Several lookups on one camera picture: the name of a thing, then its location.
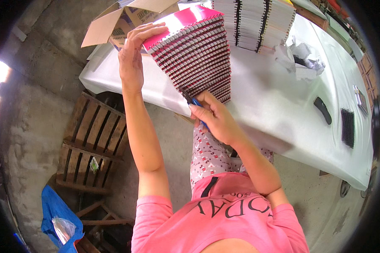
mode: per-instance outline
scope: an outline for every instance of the white table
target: white table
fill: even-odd
[[[274,61],[242,48],[231,48],[232,99],[227,108],[256,145],[272,149],[288,158],[308,164],[346,180],[353,187],[367,188],[373,148],[371,117],[356,106],[353,85],[366,95],[355,61],[327,33],[297,15],[287,44],[295,36],[297,44],[312,48],[312,57],[321,58],[326,67],[313,83],[296,81],[294,74]],[[117,51],[109,44],[96,48],[79,79],[98,94],[121,93]],[[190,115],[186,101],[170,79],[150,57],[143,57],[145,101]],[[332,117],[328,125],[314,106],[319,96]],[[355,113],[355,148],[341,141],[340,108]]]

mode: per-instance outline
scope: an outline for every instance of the woman's left hand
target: woman's left hand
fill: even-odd
[[[127,34],[124,47],[118,53],[119,76],[123,94],[140,93],[143,86],[142,43],[154,35],[167,31],[165,23],[138,26]]]

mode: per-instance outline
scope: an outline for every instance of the stack of spiral notebooks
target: stack of spiral notebooks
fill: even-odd
[[[223,13],[199,5],[158,20],[169,28],[143,46],[174,87],[197,96],[210,91],[225,103],[231,98],[231,66]]]
[[[227,30],[234,34],[235,45],[259,53],[273,52],[287,40],[296,12],[289,0],[212,0],[212,6],[234,17],[235,31]]]

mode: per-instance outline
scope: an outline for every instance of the woman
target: woman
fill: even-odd
[[[192,200],[173,214],[162,152],[141,93],[142,43],[166,30],[164,23],[139,26],[118,54],[128,137],[139,171],[132,252],[308,252],[276,169],[207,91],[197,96],[204,108],[189,105],[196,119]],[[247,173],[232,172],[217,140],[238,152]]]

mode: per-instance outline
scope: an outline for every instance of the concrete floor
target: concrete floor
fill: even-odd
[[[35,0],[16,24],[27,38],[10,34],[0,55],[12,72],[0,91],[0,156],[18,227],[32,252],[56,252],[41,232],[41,191],[57,170],[62,136],[84,89],[78,76],[94,47],[80,48],[86,28],[114,0]],[[193,127],[171,111],[147,109],[162,147],[174,211],[190,200],[189,164]],[[138,172],[130,149],[116,174],[108,205],[135,218]],[[350,189],[341,199],[341,180],[275,154],[286,194],[312,252],[336,252],[355,228],[363,203]]]

